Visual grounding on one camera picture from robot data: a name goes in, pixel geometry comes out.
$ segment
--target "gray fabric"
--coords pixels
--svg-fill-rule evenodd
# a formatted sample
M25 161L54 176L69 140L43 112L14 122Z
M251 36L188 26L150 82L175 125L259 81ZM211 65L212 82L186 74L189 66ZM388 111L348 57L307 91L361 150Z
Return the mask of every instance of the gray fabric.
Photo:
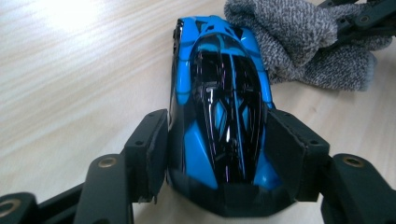
M226 19L255 34L271 83L298 80L344 91L367 90L375 67L368 50L387 47L391 37L369 37L329 51L337 19L356 16L367 5L320 8L304 0L228 0Z

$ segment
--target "toy car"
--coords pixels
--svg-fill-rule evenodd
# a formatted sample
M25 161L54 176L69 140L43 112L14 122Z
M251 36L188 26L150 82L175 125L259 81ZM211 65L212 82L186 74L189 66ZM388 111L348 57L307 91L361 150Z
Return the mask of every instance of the toy car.
M263 153L275 107L256 39L217 16L177 21L168 183L225 217L271 215L291 204Z

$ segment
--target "black and blue car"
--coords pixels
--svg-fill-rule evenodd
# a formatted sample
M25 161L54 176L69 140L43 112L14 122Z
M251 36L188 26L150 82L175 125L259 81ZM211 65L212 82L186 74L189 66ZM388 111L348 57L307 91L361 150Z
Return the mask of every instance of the black and blue car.
M260 49L249 29L217 16L179 19L168 183L222 216L265 216L289 205L263 152L265 115L274 107Z

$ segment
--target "wood grain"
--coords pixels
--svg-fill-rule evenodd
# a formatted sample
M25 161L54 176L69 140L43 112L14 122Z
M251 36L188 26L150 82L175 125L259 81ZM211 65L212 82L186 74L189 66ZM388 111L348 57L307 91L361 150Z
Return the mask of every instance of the wood grain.
M95 158L118 153L140 120L169 104L172 32L182 16L223 16L224 1L1 1L0 195L39 202L84 181ZM396 189L396 45L377 52L366 92L301 83L272 87L331 143L371 161ZM319 203L268 218L210 214L166 185L134 204L136 223L321 223Z

